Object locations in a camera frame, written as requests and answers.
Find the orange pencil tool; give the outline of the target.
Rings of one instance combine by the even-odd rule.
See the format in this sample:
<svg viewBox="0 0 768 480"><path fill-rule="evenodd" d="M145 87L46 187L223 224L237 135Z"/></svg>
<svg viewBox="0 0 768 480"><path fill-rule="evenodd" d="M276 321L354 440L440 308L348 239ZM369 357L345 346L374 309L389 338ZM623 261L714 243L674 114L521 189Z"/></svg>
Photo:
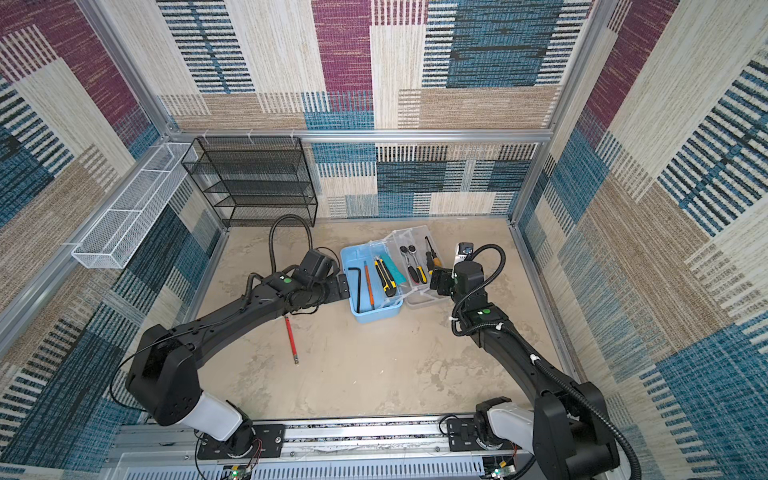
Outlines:
<svg viewBox="0 0 768 480"><path fill-rule="evenodd" d="M370 270L367 261L363 262L363 271L365 275L366 280L366 287L368 291L368 298L369 298L369 304L371 311L375 310L375 297L373 292L373 286L371 282L371 276L370 276Z"/></svg>

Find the black hex key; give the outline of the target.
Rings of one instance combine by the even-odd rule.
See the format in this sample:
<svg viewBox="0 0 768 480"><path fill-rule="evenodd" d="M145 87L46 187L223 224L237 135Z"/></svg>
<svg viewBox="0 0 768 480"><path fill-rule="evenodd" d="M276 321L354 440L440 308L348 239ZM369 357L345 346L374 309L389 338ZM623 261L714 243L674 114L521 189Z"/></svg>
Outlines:
<svg viewBox="0 0 768 480"><path fill-rule="evenodd" d="M362 270L358 267L348 267L347 268L349 273L354 273L356 275L356 295L354 297L354 314L358 315L360 313L360 304L361 304L361 287L362 287Z"/></svg>

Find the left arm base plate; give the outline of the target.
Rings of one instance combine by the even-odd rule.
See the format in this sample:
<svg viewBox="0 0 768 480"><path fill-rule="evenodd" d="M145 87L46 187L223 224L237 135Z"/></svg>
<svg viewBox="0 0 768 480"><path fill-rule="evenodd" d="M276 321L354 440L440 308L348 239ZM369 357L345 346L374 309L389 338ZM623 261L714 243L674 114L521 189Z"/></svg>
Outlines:
<svg viewBox="0 0 768 480"><path fill-rule="evenodd" d="M255 460L278 458L282 453L285 424L241 426L228 440L203 434L196 448L197 460Z"/></svg>

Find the red hex key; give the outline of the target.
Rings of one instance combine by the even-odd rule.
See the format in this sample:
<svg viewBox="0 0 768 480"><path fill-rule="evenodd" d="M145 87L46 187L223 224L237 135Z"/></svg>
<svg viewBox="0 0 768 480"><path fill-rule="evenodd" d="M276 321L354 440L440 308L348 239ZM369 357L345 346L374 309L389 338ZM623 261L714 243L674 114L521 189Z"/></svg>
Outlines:
<svg viewBox="0 0 768 480"><path fill-rule="evenodd" d="M288 316L284 316L284 324L285 324L286 332L287 332L287 335L288 335L289 345L290 345L290 348L291 348L291 354L292 354L292 358L293 358L294 364L295 365L299 365L300 360L299 360L299 356L298 356L298 350L297 350L296 343L295 343L295 338L294 338L294 334L293 334L293 329L292 329L291 321L290 321L290 318Z"/></svg>

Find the light blue plastic tool box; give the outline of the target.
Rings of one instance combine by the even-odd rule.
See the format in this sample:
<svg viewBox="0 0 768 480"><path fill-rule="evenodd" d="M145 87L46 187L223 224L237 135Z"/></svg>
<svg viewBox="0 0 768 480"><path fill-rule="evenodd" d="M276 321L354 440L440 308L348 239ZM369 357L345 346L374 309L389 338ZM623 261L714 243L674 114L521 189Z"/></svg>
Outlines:
<svg viewBox="0 0 768 480"><path fill-rule="evenodd" d="M397 316L445 301L430 287L433 268L443 259L425 225L341 250L350 287L350 309L360 324Z"/></svg>

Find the yellow handled wrench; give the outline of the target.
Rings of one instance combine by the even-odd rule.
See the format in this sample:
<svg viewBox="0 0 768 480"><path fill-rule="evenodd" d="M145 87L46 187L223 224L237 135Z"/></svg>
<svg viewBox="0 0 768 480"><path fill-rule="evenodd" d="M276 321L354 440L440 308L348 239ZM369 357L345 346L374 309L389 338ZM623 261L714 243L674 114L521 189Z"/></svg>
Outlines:
<svg viewBox="0 0 768 480"><path fill-rule="evenodd" d="M424 267L422 266L422 264L418 259L416 247L414 245L409 245L408 251L413 259L413 262L415 263L415 268L418 273L420 282L422 284L427 284L428 283L427 272L425 271Z"/></svg>

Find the wooden handled screwdriver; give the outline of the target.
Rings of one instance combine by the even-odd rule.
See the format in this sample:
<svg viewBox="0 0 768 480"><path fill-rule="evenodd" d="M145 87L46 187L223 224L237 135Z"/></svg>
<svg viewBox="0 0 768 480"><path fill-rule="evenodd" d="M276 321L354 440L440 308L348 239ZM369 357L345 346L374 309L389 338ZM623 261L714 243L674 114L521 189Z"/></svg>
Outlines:
<svg viewBox="0 0 768 480"><path fill-rule="evenodd" d="M425 236L424 239L425 239L425 242L426 242L426 245L427 245L427 247L426 247L426 264L427 264L427 269L428 269L429 273L432 273L433 270L436 267L441 267L442 263L441 263L440 259L437 256L437 252L434 250L434 248L433 248L433 246L431 244L430 237L429 236Z"/></svg>

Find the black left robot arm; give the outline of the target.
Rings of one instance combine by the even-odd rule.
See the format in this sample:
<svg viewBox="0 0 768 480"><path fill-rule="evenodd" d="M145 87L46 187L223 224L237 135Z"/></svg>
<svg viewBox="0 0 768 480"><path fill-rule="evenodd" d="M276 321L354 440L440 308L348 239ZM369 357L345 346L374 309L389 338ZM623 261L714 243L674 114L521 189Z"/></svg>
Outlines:
<svg viewBox="0 0 768 480"><path fill-rule="evenodd" d="M206 393L198 370L222 349L258 326L299 310L350 297L346 275L290 276L278 271L252 274L246 292L210 314L173 329L147 329L132 359L125 387L162 426L185 425L227 442L244 436L246 417Z"/></svg>

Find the teal utility knife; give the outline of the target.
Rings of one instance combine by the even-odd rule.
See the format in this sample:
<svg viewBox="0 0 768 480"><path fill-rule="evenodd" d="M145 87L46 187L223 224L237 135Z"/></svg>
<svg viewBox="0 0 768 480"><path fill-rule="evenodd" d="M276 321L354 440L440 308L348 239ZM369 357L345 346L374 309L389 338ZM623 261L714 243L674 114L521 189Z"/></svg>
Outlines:
<svg viewBox="0 0 768 480"><path fill-rule="evenodd" d="M390 257L390 255L388 253L382 253L381 259L384 265L386 266L386 268L388 269L388 271L390 272L390 276L392 280L397 285L405 285L407 283L407 278L400 272L396 263Z"/></svg>

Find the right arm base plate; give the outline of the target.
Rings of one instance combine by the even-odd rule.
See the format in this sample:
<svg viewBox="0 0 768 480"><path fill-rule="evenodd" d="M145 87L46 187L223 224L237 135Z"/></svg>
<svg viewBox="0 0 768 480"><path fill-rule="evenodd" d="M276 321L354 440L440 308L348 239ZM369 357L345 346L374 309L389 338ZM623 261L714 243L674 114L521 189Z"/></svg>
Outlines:
<svg viewBox="0 0 768 480"><path fill-rule="evenodd" d="M438 430L448 440L451 452L513 451L521 447L509 440L483 440L470 417L446 415L438 421Z"/></svg>

